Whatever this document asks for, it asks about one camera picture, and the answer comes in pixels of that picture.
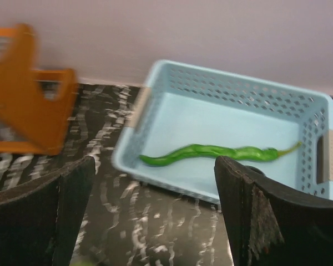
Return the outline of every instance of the green pepper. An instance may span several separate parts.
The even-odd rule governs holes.
[[[302,143],[299,141],[296,145],[288,150],[278,151],[274,148],[261,150],[256,147],[242,147],[239,149],[230,149],[213,145],[191,144],[189,146],[175,150],[162,157],[149,157],[139,155],[139,158],[152,166],[166,166],[173,162],[195,157],[212,157],[227,156],[235,160],[249,160],[268,162],[289,154],[300,147]]]

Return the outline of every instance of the light blue plastic basket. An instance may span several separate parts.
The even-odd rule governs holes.
[[[137,180],[219,203],[214,159],[150,167],[138,156],[163,156],[189,144],[284,150],[302,141],[298,150],[276,161],[241,163],[333,200],[333,100],[328,95],[165,60],[155,63],[144,85],[114,150],[116,168]]]

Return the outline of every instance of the countertop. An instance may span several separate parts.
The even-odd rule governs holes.
[[[72,262],[232,265],[219,206],[139,183],[112,167],[112,152],[137,93],[127,86],[81,85],[61,154],[0,154],[0,191],[91,155],[97,176]]]

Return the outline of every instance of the plastic container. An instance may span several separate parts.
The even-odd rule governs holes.
[[[161,60],[136,99],[113,165],[140,181],[219,203],[212,158],[150,167],[138,158],[189,144],[295,152],[272,162],[241,161],[296,190],[333,200],[333,100],[266,80]]]

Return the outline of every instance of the wall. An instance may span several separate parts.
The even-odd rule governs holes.
[[[163,58],[333,94],[333,0],[1,0],[17,22],[84,81],[140,84]]]

